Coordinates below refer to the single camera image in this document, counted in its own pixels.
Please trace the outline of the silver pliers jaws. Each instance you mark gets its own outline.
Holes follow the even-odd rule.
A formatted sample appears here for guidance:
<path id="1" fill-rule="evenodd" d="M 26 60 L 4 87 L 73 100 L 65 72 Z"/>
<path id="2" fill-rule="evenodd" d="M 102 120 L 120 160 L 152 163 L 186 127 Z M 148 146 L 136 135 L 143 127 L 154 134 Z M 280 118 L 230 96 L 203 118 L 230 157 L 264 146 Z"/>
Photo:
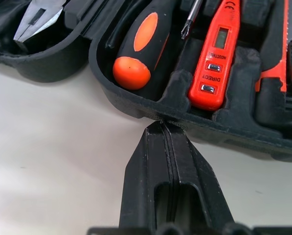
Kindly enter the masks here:
<path id="1" fill-rule="evenodd" d="M 55 24 L 63 11 L 67 0 L 31 0 L 13 40 L 25 48 L 24 43 Z"/>

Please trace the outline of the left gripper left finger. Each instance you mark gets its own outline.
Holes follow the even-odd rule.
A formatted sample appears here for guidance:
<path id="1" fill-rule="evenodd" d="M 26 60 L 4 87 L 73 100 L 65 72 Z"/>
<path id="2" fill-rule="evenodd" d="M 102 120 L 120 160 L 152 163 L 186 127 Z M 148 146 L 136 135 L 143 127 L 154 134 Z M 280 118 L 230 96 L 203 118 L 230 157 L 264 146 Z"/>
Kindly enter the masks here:
<path id="1" fill-rule="evenodd" d="M 157 188 L 170 183 L 163 127 L 145 128 L 127 163 L 119 227 L 156 227 Z"/>

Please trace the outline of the Phillips screwdriver with short shaft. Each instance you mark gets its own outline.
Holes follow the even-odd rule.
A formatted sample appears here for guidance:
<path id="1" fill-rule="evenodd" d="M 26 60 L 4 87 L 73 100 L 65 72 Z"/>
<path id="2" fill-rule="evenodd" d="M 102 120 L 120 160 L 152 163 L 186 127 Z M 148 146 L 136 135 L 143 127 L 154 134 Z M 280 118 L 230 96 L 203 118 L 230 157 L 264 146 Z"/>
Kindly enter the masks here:
<path id="1" fill-rule="evenodd" d="M 203 2 L 203 0 L 194 0 L 193 4 L 191 6 L 190 12 L 188 14 L 187 20 L 184 24 L 182 31 L 181 31 L 181 39 L 182 40 L 185 40 L 188 37 L 189 32 L 191 30 L 191 27 L 192 27 L 193 23 L 195 22 L 195 19 L 196 19 L 198 12 L 200 10 L 202 2 Z"/>

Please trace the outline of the orange black utility knife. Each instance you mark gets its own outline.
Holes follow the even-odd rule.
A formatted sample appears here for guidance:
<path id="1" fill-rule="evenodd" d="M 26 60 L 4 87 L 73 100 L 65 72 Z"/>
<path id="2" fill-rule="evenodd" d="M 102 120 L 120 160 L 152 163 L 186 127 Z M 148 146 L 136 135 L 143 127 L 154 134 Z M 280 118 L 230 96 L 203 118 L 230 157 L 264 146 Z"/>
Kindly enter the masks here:
<path id="1" fill-rule="evenodd" d="M 255 119 L 265 127 L 292 129 L 292 0 L 274 0 L 260 57 Z"/>

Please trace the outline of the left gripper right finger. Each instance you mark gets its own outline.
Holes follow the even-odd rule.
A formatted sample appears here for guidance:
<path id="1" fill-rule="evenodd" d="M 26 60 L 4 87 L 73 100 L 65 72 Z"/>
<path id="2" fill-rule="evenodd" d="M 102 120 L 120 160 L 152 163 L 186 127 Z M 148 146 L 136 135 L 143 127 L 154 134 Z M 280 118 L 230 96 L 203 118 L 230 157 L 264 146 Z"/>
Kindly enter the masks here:
<path id="1" fill-rule="evenodd" d="M 163 125 L 173 175 L 172 219 L 180 227 L 224 227 L 233 222 L 215 173 L 184 131 Z"/>

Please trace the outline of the black tool case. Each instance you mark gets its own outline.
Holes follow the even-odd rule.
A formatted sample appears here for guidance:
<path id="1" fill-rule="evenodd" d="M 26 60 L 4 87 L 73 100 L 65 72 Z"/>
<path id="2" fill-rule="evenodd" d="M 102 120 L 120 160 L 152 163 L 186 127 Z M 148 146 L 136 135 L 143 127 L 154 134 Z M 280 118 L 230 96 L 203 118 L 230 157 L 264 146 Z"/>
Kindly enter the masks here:
<path id="1" fill-rule="evenodd" d="M 194 0 L 178 0 L 170 35 L 150 81 L 139 90 L 121 87 L 112 72 L 120 46 L 152 0 L 67 0 L 57 22 L 27 40 L 13 40 L 31 0 L 0 0 L 0 64 L 39 83 L 59 82 L 89 64 L 110 103 L 135 118 L 184 128 L 194 138 L 229 144 L 292 161 L 292 129 L 255 119 L 260 48 L 274 0 L 240 0 L 240 30 L 225 99 L 216 111 L 191 105 L 188 92 L 211 21 L 222 0 L 203 0 L 188 37 L 181 31 Z"/>

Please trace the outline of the long slim shaft screwdriver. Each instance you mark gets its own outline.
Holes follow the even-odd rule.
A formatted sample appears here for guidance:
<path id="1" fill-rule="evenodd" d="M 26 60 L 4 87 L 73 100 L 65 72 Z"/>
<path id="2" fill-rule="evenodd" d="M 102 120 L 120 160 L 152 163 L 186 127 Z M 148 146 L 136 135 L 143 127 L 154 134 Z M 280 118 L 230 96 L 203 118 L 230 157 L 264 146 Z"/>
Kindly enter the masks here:
<path id="1" fill-rule="evenodd" d="M 177 1 L 152 0 L 134 20 L 112 68 L 121 87 L 139 90 L 150 81 L 170 35 Z"/>

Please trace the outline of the orange voltage tester pen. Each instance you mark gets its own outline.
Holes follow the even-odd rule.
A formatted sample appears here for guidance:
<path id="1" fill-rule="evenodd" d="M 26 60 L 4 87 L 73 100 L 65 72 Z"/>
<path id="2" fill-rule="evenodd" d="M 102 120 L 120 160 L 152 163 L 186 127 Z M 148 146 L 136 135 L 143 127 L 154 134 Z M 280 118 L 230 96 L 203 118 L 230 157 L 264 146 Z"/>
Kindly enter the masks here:
<path id="1" fill-rule="evenodd" d="M 222 0 L 211 21 L 188 92 L 196 108 L 216 111 L 224 102 L 240 30 L 240 5 L 240 0 Z"/>

